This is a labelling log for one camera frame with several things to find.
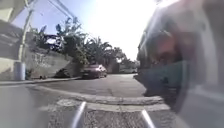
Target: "street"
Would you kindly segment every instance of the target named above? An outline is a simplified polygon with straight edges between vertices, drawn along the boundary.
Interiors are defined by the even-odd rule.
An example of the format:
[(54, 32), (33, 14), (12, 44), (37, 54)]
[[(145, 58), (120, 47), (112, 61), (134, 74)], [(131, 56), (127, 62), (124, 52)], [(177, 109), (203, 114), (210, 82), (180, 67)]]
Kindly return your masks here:
[[(48, 83), (44, 86), (102, 96), (140, 97), (145, 91), (144, 86), (132, 77), (133, 75), (111, 75), (101, 79), (64, 81)], [(69, 96), (35, 90), (32, 89), (33, 86), (37, 85), (0, 87), (1, 126), (7, 128), (68, 128), (81, 101)], [(184, 121), (185, 128), (222, 127), (222, 117), (224, 117), (221, 111), (223, 108), (222, 102), (211, 101), (193, 94), (189, 94), (185, 99), (180, 100), (184, 100), (184, 102), (178, 113), (169, 108), (164, 109), (164, 107), (161, 107), (162, 104), (148, 106), (150, 109), (147, 111), (157, 128), (177, 128), (173, 124), (177, 123), (175, 116)], [(122, 106), (87, 103), (84, 128), (142, 128), (144, 123), (140, 111), (145, 107), (141, 105)]]
[[(94, 85), (100, 88), (104, 87), (102, 91), (95, 91), (100, 95), (107, 94), (106, 89), (110, 86), (106, 83), (110, 83), (110, 89), (114, 92), (113, 95), (122, 96), (142, 96), (144, 93), (144, 87), (140, 85), (133, 75), (121, 75), (121, 76), (109, 76), (107, 78), (93, 79), (93, 80), (77, 80), (77, 81), (65, 81), (60, 82), (61, 86), (72, 87), (75, 84), (72, 83), (83, 83), (81, 86)], [(71, 124), (77, 106), (81, 103), (70, 97), (62, 96), (50, 92), (42, 92), (39, 90), (32, 89), (30, 87), (36, 85), (18, 85), (18, 86), (1, 86), (0, 87), (0, 124), (2, 127), (14, 128), (68, 128)], [(132, 87), (130, 93), (128, 93), (127, 86)], [(91, 89), (81, 88), (79, 90), (87, 90), (90, 93)], [(160, 109), (161, 105), (149, 106), (149, 114), (153, 117), (155, 124), (161, 128), (169, 127), (173, 113), (167, 109)], [(117, 105), (104, 105), (87, 103), (86, 114), (84, 117), (85, 128), (95, 127), (108, 127), (108, 128), (129, 128), (144, 127), (143, 119), (140, 116), (140, 111), (144, 109), (142, 106), (117, 106)]]
[(77, 79), (67, 82), (39, 84), (53, 89), (91, 95), (115, 97), (142, 97), (146, 88), (135, 78), (135, 74), (108, 75), (100, 79)]

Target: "green foliage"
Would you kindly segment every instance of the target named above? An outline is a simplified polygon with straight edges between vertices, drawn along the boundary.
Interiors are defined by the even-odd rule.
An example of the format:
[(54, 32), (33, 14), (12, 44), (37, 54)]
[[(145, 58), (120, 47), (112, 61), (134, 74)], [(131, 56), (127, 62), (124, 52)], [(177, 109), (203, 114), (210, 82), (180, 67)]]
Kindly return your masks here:
[[(38, 33), (38, 46), (50, 49), (50, 45), (46, 44), (47, 38), (44, 36), (46, 26)], [(65, 56), (71, 56), (73, 62), (80, 67), (89, 63), (98, 63), (108, 66), (117, 60), (126, 59), (126, 55), (119, 47), (112, 47), (109, 42), (102, 42), (100, 37), (88, 38), (88, 34), (81, 29), (78, 18), (68, 18), (64, 24), (56, 25), (57, 46), (54, 50)]]

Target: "wall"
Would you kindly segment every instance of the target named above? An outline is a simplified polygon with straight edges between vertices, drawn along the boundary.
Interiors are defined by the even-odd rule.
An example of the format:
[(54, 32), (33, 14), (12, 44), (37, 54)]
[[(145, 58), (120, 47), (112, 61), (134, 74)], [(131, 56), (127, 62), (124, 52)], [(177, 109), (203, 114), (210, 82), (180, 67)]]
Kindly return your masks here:
[[(0, 20), (0, 80), (13, 80), (14, 62), (18, 60), (20, 37), (22, 29)], [(65, 67), (69, 59), (64, 56), (46, 50), (36, 49), (32, 41), (33, 34), (28, 33), (26, 38), (25, 63), (28, 69), (34, 69), (33, 78), (46, 74), (52, 76), (57, 70)]]
[[(187, 63), (184, 61), (150, 69), (139, 69), (138, 72), (148, 86), (177, 87), (185, 84), (188, 79)], [(168, 78), (168, 84), (162, 82), (165, 77)]]
[(24, 6), (24, 0), (0, 0), (0, 20), (12, 22)]
[(26, 48), (25, 63), (26, 69), (32, 70), (31, 78), (39, 78), (40, 76), (53, 77), (61, 68), (66, 67), (70, 62), (70, 58), (66, 58), (58, 53), (36, 48)]

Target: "car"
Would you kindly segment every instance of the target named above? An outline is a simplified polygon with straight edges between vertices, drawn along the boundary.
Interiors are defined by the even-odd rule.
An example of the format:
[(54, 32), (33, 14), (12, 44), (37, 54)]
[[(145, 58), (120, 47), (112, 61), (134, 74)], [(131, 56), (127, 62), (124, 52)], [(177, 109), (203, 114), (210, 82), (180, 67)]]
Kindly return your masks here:
[(82, 78), (101, 78), (107, 77), (107, 70), (101, 64), (87, 65), (82, 70)]

